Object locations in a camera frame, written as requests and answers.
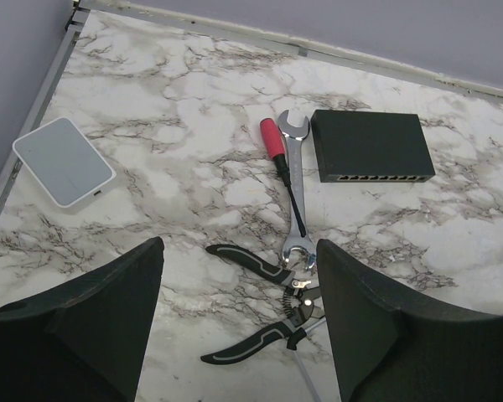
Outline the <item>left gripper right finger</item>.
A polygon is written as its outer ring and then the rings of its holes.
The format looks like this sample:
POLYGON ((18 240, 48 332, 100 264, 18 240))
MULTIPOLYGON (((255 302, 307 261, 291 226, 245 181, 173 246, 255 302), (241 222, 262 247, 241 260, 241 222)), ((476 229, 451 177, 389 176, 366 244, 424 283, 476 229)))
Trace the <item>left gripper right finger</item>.
POLYGON ((426 296, 317 245, 319 287, 344 401, 503 401, 503 315, 426 296))

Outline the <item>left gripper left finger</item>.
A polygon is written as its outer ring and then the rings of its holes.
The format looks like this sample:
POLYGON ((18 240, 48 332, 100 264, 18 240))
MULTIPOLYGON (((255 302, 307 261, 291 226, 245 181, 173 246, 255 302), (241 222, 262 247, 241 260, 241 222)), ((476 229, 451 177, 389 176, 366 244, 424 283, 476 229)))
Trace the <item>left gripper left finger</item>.
POLYGON ((133 401, 163 273, 161 238, 0 307, 0 401, 133 401))

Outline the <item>black box rear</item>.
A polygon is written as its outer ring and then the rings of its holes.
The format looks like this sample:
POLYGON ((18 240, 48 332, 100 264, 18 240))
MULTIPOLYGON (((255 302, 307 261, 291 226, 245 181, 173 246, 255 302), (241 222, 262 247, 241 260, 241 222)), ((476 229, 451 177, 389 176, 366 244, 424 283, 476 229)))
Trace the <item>black box rear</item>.
POLYGON ((322 183, 421 183, 435 175, 416 114, 316 110, 311 129, 322 183))

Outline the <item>silver wrench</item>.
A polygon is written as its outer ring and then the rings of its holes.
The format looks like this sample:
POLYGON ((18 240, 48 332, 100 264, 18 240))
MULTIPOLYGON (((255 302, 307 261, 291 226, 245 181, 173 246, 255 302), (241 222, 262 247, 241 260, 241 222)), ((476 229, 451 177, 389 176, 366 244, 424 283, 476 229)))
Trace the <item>silver wrench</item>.
POLYGON ((290 180, 298 208, 291 207, 290 230, 282 256, 287 264, 291 253, 296 250, 305 256, 305 270, 312 271, 316 266, 316 246, 309 237, 306 225, 302 164, 302 144, 310 133, 310 121, 305 116, 301 126, 293 126, 288 122, 288 116, 289 110, 283 111, 277 119, 277 126, 284 137, 290 180))

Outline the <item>red handled screwdriver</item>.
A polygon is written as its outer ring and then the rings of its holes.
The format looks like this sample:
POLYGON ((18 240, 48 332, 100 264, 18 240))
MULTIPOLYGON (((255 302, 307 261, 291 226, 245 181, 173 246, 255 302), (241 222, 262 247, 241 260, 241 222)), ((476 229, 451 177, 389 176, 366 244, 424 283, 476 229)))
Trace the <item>red handled screwdriver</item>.
POLYGON ((283 184, 288 190, 288 195, 293 207, 293 212, 297 221, 299 233, 302 237, 304 237, 307 233, 301 215, 298 211, 296 199, 293 194, 290 171, 285 156, 285 147, 283 145, 282 134, 279 131, 274 120, 271 118, 263 119, 260 122, 260 131, 262 140, 267 149, 268 156, 274 162, 277 169, 277 174, 282 179, 283 184))

